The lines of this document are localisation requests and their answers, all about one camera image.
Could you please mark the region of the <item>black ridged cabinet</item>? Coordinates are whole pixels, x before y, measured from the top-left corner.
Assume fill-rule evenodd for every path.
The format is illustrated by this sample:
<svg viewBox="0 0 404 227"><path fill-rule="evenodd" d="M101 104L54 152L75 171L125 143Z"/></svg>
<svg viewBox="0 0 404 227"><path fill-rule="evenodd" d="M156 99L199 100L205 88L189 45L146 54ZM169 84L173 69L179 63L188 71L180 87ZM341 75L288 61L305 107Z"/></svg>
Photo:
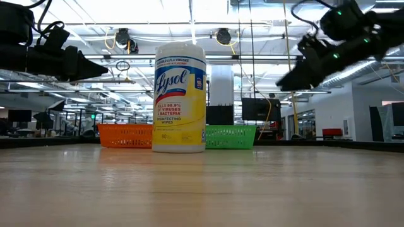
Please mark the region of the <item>black ridged cabinet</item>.
<svg viewBox="0 0 404 227"><path fill-rule="evenodd" d="M233 125L234 106L233 105L208 105L206 107L206 123L208 125Z"/></svg>

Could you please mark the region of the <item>red topped stand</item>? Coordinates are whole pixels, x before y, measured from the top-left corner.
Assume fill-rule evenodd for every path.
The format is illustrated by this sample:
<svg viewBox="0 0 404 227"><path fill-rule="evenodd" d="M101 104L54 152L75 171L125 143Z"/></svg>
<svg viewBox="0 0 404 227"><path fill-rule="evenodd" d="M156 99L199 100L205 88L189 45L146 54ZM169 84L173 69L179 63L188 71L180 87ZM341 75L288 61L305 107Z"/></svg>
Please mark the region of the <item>red topped stand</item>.
<svg viewBox="0 0 404 227"><path fill-rule="evenodd" d="M325 128L322 129L323 137L342 137L343 132L341 129L337 128Z"/></svg>

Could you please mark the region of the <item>Lysol wipes canister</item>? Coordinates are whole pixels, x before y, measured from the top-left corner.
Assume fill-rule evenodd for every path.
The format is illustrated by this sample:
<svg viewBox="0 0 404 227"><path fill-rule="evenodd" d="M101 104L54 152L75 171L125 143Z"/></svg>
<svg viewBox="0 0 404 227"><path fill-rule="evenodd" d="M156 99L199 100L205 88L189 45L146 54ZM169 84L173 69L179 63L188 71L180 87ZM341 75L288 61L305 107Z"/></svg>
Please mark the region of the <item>Lysol wipes canister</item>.
<svg viewBox="0 0 404 227"><path fill-rule="evenodd" d="M201 153L206 148L206 58L194 44L157 49L152 151Z"/></svg>

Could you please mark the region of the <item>black aluminium table frame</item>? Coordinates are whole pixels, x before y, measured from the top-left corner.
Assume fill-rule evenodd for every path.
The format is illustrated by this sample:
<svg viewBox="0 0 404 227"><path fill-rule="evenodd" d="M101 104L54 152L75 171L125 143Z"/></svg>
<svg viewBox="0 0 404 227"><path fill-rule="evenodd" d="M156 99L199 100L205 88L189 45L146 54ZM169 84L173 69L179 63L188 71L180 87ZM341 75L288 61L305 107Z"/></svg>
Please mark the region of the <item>black aluminium table frame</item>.
<svg viewBox="0 0 404 227"><path fill-rule="evenodd" d="M41 146L61 146L70 144L100 144L99 138L83 137L43 137L43 138L0 138L0 149L29 148ZM392 153L404 153L404 143L360 142L347 140L293 140L254 142L255 146L324 146L347 149L364 149Z"/></svg>

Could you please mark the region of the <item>black studio softbox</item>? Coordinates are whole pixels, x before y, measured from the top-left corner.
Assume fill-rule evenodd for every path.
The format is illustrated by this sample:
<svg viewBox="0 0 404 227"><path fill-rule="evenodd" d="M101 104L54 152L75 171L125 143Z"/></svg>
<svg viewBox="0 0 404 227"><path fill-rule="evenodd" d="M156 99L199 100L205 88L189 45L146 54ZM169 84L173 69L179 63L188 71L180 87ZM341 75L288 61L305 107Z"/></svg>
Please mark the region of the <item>black studio softbox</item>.
<svg viewBox="0 0 404 227"><path fill-rule="evenodd" d="M36 113L33 118L37 121L35 126L36 129L50 130L53 128L54 121L51 119L48 112Z"/></svg>
<svg viewBox="0 0 404 227"><path fill-rule="evenodd" d="M60 100L58 102L53 103L47 109L51 111L61 112L63 111L65 104L66 104L65 100Z"/></svg>

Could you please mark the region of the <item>orange plastic basket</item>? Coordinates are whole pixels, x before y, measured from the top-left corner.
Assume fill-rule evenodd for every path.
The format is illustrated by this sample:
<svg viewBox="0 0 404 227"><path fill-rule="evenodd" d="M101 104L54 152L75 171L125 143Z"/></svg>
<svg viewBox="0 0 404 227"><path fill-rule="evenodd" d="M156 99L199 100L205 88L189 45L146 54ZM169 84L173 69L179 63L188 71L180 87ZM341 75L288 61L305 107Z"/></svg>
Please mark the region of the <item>orange plastic basket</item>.
<svg viewBox="0 0 404 227"><path fill-rule="evenodd" d="M151 148L151 124L98 124L100 143L106 148Z"/></svg>

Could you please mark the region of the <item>green plastic basket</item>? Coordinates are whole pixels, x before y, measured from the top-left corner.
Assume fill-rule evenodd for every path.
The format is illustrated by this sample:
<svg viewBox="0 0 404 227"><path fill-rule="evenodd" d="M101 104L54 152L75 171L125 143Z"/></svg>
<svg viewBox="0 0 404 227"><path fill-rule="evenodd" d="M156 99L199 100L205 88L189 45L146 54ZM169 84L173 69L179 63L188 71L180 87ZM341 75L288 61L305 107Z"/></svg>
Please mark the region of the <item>green plastic basket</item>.
<svg viewBox="0 0 404 227"><path fill-rule="evenodd" d="M255 125L208 125L206 149L252 149Z"/></svg>

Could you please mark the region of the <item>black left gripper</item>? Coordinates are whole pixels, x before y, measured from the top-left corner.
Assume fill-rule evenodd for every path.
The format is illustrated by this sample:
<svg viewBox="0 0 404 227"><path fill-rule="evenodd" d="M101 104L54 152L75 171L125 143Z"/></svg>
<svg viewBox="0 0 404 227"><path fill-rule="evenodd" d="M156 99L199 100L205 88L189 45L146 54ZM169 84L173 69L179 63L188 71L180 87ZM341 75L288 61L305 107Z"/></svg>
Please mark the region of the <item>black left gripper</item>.
<svg viewBox="0 0 404 227"><path fill-rule="evenodd" d="M109 70L86 59L77 47L51 50L35 46L27 50L27 72L55 76L61 81L77 81L99 77Z"/></svg>

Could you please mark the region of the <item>black monitor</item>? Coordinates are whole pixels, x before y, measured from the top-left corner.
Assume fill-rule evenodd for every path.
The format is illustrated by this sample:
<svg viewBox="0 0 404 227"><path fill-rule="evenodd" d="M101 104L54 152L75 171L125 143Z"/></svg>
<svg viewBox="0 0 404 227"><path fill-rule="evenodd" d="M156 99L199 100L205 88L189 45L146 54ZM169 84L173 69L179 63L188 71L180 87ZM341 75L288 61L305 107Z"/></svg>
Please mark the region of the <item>black monitor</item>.
<svg viewBox="0 0 404 227"><path fill-rule="evenodd" d="M281 103L278 99L242 98L241 102L243 120L281 120Z"/></svg>

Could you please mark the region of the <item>patterned grey panel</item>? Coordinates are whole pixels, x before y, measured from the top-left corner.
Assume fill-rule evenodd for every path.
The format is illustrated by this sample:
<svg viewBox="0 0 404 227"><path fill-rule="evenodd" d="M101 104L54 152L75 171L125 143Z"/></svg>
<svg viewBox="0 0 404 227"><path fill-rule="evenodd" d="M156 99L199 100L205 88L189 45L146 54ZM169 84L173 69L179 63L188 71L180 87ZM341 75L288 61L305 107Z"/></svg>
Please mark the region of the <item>patterned grey panel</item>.
<svg viewBox="0 0 404 227"><path fill-rule="evenodd" d="M369 107L372 140L374 142L393 141L394 124L392 105Z"/></svg>

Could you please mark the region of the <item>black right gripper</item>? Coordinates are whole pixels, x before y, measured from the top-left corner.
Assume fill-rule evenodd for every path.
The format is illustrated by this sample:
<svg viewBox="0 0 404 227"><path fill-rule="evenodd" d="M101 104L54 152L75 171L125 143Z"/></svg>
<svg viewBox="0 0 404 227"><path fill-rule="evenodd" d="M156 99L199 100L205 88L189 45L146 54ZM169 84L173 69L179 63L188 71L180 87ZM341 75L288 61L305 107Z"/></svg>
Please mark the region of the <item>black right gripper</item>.
<svg viewBox="0 0 404 227"><path fill-rule="evenodd" d="M342 71L347 66L375 54L374 46L378 42L377 35L367 34L343 42L340 45L331 45L324 56L311 60L311 67L306 61L298 61L289 73L276 82L276 86L281 91L316 88L330 74Z"/></svg>

